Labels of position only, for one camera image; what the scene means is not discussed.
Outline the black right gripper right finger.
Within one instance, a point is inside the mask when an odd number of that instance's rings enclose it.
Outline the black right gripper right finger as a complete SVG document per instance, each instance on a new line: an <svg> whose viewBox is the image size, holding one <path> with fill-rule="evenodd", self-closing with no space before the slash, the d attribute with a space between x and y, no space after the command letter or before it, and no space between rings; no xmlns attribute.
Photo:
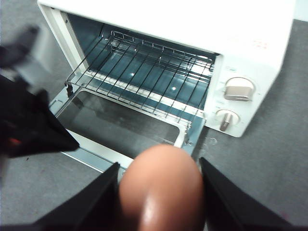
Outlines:
<svg viewBox="0 0 308 231"><path fill-rule="evenodd" d="M209 231L302 231L246 194L205 158L199 159Z"/></svg>

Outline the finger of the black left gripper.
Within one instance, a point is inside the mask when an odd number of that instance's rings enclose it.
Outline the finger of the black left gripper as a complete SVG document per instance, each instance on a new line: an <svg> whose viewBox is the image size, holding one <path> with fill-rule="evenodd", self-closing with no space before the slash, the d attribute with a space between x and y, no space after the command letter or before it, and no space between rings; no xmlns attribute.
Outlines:
<svg viewBox="0 0 308 231"><path fill-rule="evenodd" d="M28 91L22 78L0 77L0 155L74 151L79 143L49 110L48 93Z"/></svg>
<svg viewBox="0 0 308 231"><path fill-rule="evenodd" d="M8 68L21 63L30 54L39 35L38 26L29 26L17 37L4 45L0 46L0 67Z"/></svg>

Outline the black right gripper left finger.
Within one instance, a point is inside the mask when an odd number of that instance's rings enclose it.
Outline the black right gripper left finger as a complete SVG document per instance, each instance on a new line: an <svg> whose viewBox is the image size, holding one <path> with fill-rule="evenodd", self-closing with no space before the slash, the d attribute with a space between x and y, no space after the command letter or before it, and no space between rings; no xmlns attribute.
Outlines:
<svg viewBox="0 0 308 231"><path fill-rule="evenodd" d="M112 227L120 164L112 164L78 194L32 224L2 226L2 231L102 231Z"/></svg>

